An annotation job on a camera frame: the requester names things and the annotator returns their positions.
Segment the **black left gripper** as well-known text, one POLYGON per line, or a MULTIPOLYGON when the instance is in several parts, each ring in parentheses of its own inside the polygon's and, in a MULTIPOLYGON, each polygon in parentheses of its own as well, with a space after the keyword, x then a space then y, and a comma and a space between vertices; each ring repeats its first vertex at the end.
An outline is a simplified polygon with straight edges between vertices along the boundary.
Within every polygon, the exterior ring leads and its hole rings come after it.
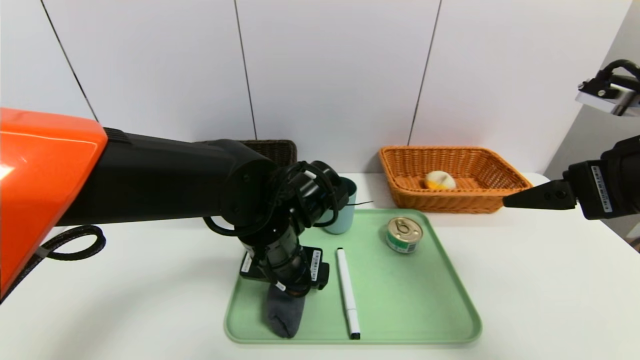
POLYGON ((246 253, 238 275, 245 280, 269 283, 285 294, 308 294, 329 282, 323 250, 302 246, 291 225, 266 227, 242 241, 246 253))

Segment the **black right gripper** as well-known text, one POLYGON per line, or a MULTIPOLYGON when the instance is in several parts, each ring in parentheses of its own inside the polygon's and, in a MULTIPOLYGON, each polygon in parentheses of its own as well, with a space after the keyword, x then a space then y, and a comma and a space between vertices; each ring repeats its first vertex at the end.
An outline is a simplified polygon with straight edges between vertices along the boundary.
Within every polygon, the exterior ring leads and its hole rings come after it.
POLYGON ((640 212, 640 137, 618 141, 599 159, 571 164, 563 179, 510 194, 506 208, 571 210, 579 203, 588 220, 636 215, 640 212))

